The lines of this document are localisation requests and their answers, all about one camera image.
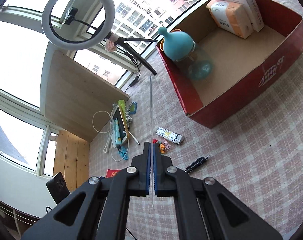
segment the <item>teal bottle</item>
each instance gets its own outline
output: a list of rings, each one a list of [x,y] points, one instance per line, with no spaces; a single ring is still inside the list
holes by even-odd
[[[181,31],[169,33],[165,27],[160,27],[158,33],[164,36],[166,56],[191,80],[204,79],[210,74],[213,68],[210,57],[189,34]]]

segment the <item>smartphone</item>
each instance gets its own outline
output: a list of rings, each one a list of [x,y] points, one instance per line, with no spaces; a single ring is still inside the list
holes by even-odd
[[[126,119],[123,115],[122,109],[120,106],[117,107],[114,115],[113,120],[117,119],[118,127],[119,127],[119,134],[121,137],[122,144],[125,143],[129,138],[129,133],[127,129]]]

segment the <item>ring light stand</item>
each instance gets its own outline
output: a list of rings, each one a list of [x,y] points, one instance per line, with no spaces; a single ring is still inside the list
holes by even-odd
[[[82,24],[85,24],[95,30],[95,33],[92,35],[92,37],[86,41],[69,41],[62,37],[60,37],[54,30],[52,23],[51,23],[51,12],[53,10],[54,5],[56,4],[58,0],[49,0],[46,4],[43,14],[42,14],[42,28],[43,32],[46,35],[46,37],[49,39],[51,43],[56,45],[57,47],[60,47],[62,49],[67,50],[82,50],[82,49],[88,49],[99,42],[101,42],[104,39],[108,39],[111,35],[111,29],[114,23],[115,19],[115,6],[113,0],[100,0],[102,3],[104,9],[105,9],[105,20],[100,25],[99,28],[95,28],[91,26],[90,24],[87,24],[86,22],[83,22],[81,20],[75,19],[75,15],[77,13],[76,8],[71,8],[66,17],[65,22],[63,24],[69,25],[72,21],[77,21]],[[151,65],[147,63],[145,59],[143,59],[128,43],[125,43],[125,41],[147,41],[147,42],[155,42],[157,40],[151,40],[151,39],[141,39],[141,38],[123,38],[119,37],[115,41],[115,45],[118,44],[122,48],[124,48],[129,54],[131,54],[135,59],[137,59],[139,62],[141,62],[153,75],[156,75],[156,70],[153,69]]]

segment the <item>ring light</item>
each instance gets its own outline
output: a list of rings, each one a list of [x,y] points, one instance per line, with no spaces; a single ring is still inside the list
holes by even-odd
[[[103,27],[98,33],[95,33],[91,39],[86,41],[67,41],[61,38],[53,29],[51,24],[51,12],[58,0],[49,0],[42,14],[42,28],[46,37],[51,43],[67,50],[88,49],[106,38],[110,33],[115,19],[115,5],[113,0],[100,0],[105,9],[105,21]]]

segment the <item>triangular cutout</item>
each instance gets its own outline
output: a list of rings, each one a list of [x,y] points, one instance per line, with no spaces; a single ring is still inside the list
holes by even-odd
[[[79,194],[66,206],[64,206],[64,208],[54,216],[54,219],[67,226],[73,225],[85,197],[86,194],[84,192]]]
[[[239,226],[240,224],[249,220],[248,216],[236,207],[224,194],[218,194],[218,199],[226,213],[226,217],[232,227]]]

